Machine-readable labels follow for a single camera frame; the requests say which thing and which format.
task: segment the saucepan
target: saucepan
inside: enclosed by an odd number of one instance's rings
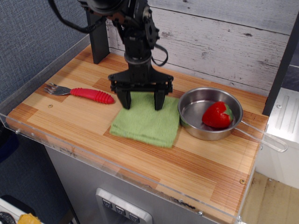
[[[234,119],[232,123],[226,128],[214,128],[205,125],[201,119],[205,111],[215,102],[223,101],[232,110]],[[192,136],[202,139],[202,140],[220,140],[228,137],[235,129],[248,135],[249,137],[275,149],[278,152],[284,152],[287,150],[288,145],[276,138],[273,135],[265,133],[264,131],[244,122],[243,109],[240,102],[230,93],[212,87],[199,87],[186,92],[178,102],[178,111],[180,115],[180,123],[186,129],[186,131]],[[266,142],[263,139],[259,139],[239,128],[237,126],[240,122],[246,124],[247,126],[253,128],[254,130],[263,133],[267,137],[275,140],[282,148],[279,148],[273,144]]]

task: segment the white wood panel wall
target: white wood panel wall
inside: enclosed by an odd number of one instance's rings
[[[267,96],[299,11],[298,0],[149,0],[168,50],[166,68]],[[107,22],[110,52],[124,46]],[[155,59],[164,60],[155,49]]]

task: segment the black metal post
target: black metal post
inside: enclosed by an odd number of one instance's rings
[[[99,19],[98,16],[90,14],[88,11],[86,11],[86,16],[89,26]],[[93,63],[98,64],[110,53],[106,24],[103,23],[101,26],[97,27],[89,34],[89,37],[93,52]]]
[[[271,114],[272,108],[275,104],[282,82],[284,80],[286,72],[291,63],[292,56],[295,52],[298,40],[299,40],[299,13],[297,15],[293,30],[291,32],[289,42],[285,48],[285,52],[282,57],[281,63],[279,65],[270,93],[268,95],[268,99],[265,104],[265,108],[263,110],[264,115],[270,116]]]

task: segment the red fork handle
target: red fork handle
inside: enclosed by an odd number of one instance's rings
[[[76,89],[72,89],[70,94],[74,96],[80,96],[80,97],[92,99],[94,101],[104,103],[104,104],[114,103],[114,99],[112,98],[112,96],[98,90],[76,88]]]

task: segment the wooden floor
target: wooden floor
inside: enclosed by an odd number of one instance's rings
[[[299,189],[255,173],[241,217],[246,224],[299,224]]]

